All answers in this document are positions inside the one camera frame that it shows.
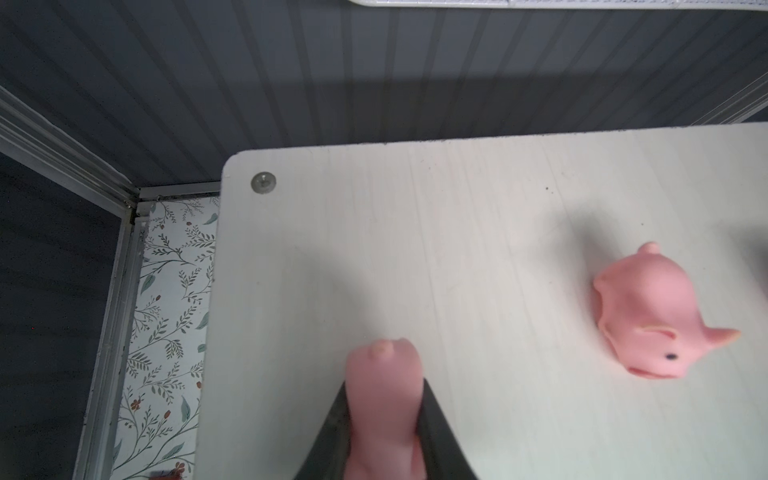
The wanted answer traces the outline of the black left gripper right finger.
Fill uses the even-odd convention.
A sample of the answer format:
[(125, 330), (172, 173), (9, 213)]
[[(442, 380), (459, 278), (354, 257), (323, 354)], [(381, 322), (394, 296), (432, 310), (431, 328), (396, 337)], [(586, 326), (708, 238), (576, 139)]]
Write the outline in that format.
[(416, 432), (428, 480), (477, 479), (427, 380), (423, 382)]

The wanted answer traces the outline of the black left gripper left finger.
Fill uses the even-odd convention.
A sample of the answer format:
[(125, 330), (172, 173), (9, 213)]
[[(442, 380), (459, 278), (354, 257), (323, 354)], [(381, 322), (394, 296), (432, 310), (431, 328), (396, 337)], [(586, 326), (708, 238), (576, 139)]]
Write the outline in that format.
[(295, 480), (343, 480), (350, 453), (351, 419), (343, 382)]

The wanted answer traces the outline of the pink pig toy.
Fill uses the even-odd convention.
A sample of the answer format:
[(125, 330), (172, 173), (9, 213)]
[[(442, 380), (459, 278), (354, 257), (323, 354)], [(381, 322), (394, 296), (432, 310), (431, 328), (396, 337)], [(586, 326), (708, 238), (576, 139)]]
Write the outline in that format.
[(346, 479), (425, 479), (417, 419), (423, 367), (407, 339), (379, 339), (353, 350), (345, 366), (351, 420)]
[(598, 329), (618, 362), (642, 378), (682, 378), (698, 360), (741, 335), (705, 324), (691, 279), (656, 242), (609, 264), (593, 287)]

